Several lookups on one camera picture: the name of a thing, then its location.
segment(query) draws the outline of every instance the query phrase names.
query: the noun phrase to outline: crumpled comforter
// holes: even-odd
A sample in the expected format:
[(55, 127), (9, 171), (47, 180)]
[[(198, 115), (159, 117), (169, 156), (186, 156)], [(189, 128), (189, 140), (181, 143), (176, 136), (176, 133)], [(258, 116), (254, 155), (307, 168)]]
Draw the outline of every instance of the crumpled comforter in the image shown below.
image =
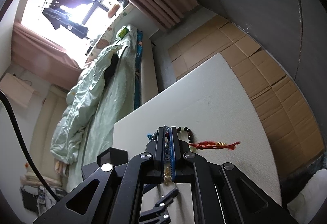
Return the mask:
[(110, 66), (113, 54), (124, 46), (136, 45), (137, 29), (131, 25), (127, 28), (129, 32), (123, 40), (103, 49), (67, 95), (68, 107), (55, 129), (50, 147), (52, 155), (66, 164), (77, 160), (84, 129), (98, 107), (105, 86), (104, 71)]

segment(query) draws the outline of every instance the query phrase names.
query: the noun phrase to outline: window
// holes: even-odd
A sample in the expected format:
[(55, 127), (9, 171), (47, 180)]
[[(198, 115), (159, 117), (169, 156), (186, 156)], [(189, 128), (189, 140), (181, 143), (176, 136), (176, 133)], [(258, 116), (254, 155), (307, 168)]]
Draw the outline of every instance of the window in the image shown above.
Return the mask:
[(115, 19), (115, 16), (112, 19), (109, 19), (107, 12), (114, 4), (118, 3), (117, 0), (101, 0), (100, 2), (89, 3), (88, 5), (82, 4), (74, 9), (60, 6), (62, 10), (71, 15), (69, 18), (71, 21), (87, 26), (89, 31), (86, 37), (80, 39), (62, 26), (55, 30), (49, 20), (42, 14), (43, 8), (47, 7), (48, 4), (51, 4), (53, 0), (45, 0), (42, 2), (44, 2), (43, 5), (42, 3), (39, 5), (40, 12), (35, 14), (30, 13), (29, 16), (32, 16), (33, 20), (26, 19), (26, 23), (23, 25), (64, 47), (68, 54), (81, 66), (84, 65), (86, 60), (85, 53), (89, 49), (90, 40), (95, 39), (99, 34), (103, 34), (107, 27), (112, 23), (112, 20)]

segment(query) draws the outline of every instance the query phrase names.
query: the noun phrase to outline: silver screw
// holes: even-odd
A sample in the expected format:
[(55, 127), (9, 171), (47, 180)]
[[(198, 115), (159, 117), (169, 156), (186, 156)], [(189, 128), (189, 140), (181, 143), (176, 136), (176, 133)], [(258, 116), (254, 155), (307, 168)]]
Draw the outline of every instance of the silver screw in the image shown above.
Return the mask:
[(103, 171), (111, 171), (112, 170), (112, 165), (109, 164), (109, 163), (103, 164), (101, 166), (101, 170), (103, 170)]
[(226, 170), (232, 170), (232, 169), (234, 168), (234, 165), (233, 165), (232, 163), (230, 163), (230, 162), (226, 162), (226, 163), (224, 164), (224, 168), (225, 168)]
[(186, 152), (184, 154), (184, 157), (186, 157), (187, 159), (193, 159), (195, 158), (195, 154), (193, 152)]
[(141, 154), (141, 159), (148, 160), (152, 157), (152, 155), (149, 152), (144, 152)]

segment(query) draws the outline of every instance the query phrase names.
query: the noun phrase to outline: white table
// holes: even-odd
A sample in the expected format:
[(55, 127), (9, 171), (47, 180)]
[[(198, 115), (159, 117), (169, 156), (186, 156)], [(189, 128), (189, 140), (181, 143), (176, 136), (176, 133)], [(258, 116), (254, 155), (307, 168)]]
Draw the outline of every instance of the white table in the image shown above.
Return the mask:
[[(129, 158), (144, 152), (147, 134), (160, 126), (188, 126), (195, 142), (234, 143), (236, 150), (197, 150), (209, 162), (234, 163), (281, 205), (274, 157), (259, 117), (239, 80), (218, 53), (168, 89), (117, 122), (113, 147)], [(180, 139), (187, 140), (186, 134)], [(143, 196), (142, 211), (174, 188), (160, 185)], [(172, 223), (194, 223), (190, 184), (177, 184), (180, 195), (168, 207)]]

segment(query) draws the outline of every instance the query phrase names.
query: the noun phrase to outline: red string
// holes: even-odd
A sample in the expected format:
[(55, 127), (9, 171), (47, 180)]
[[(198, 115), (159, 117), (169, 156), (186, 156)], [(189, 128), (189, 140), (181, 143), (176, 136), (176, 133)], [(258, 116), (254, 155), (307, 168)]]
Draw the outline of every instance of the red string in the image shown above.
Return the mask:
[(196, 149), (223, 149), (223, 148), (228, 148), (231, 150), (234, 150), (236, 148), (236, 145), (240, 144), (241, 142), (235, 142), (233, 144), (227, 145), (221, 142), (215, 142), (215, 141), (203, 141), (200, 143), (189, 143), (189, 146), (196, 147)]

